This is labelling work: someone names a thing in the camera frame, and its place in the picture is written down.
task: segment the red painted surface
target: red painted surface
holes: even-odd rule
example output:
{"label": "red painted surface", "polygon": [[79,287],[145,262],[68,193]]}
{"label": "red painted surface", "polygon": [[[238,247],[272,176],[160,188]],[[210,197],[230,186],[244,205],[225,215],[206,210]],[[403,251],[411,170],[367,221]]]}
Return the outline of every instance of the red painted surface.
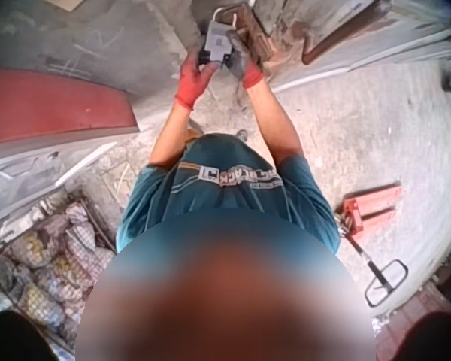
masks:
{"label": "red painted surface", "polygon": [[0,69],[0,143],[136,126],[124,92],[58,75]]}

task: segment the wire basket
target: wire basket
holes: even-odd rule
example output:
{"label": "wire basket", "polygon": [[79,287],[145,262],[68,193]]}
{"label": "wire basket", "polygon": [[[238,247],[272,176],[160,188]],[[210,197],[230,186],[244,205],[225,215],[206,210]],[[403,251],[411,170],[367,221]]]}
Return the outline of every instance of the wire basket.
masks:
{"label": "wire basket", "polygon": [[0,248],[0,311],[20,312],[74,359],[86,300],[115,254],[86,201],[74,201]]}

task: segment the concrete floor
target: concrete floor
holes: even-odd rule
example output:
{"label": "concrete floor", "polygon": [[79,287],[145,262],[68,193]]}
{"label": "concrete floor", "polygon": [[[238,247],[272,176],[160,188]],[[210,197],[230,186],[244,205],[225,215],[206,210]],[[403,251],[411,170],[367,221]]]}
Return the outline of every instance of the concrete floor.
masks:
{"label": "concrete floor", "polygon": [[[378,266],[401,259],[410,275],[372,314],[408,300],[451,245],[451,96],[440,87],[445,66],[444,61],[378,65],[277,95],[334,208],[347,193],[396,181],[404,188],[397,218],[362,245]],[[67,185],[70,190],[81,188],[93,200],[111,234],[166,115],[139,119],[140,135],[112,149]],[[206,132],[247,129],[248,144],[271,159],[247,105],[238,106],[212,91],[192,116]],[[338,257],[364,290],[373,276],[357,253],[343,243]]]}

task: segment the red pallet jack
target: red pallet jack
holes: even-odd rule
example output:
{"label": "red pallet jack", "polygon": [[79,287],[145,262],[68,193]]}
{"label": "red pallet jack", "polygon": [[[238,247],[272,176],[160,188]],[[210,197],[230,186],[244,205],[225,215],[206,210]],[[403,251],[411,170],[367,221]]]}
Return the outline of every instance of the red pallet jack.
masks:
{"label": "red pallet jack", "polygon": [[366,301],[371,308],[386,301],[406,280],[409,270],[399,259],[394,259],[380,270],[359,246],[358,241],[372,235],[394,219],[395,204],[401,194],[401,186],[394,185],[348,197],[344,199],[342,212],[334,215],[341,237],[351,243],[374,274],[374,279],[365,291]]}

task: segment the hand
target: hand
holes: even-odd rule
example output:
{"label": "hand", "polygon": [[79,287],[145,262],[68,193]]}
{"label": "hand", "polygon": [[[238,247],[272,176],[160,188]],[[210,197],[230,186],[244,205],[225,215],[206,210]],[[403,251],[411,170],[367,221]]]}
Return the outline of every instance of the hand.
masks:
{"label": "hand", "polygon": [[236,31],[229,30],[227,38],[235,51],[232,52],[231,58],[225,65],[238,80],[242,81],[245,89],[256,85],[264,78],[262,71],[250,57],[249,50]]}
{"label": "hand", "polygon": [[204,93],[213,73],[218,68],[219,64],[210,62],[202,71],[199,71],[198,50],[189,51],[180,67],[179,89],[175,95],[176,101],[186,109],[194,109],[195,101]]}

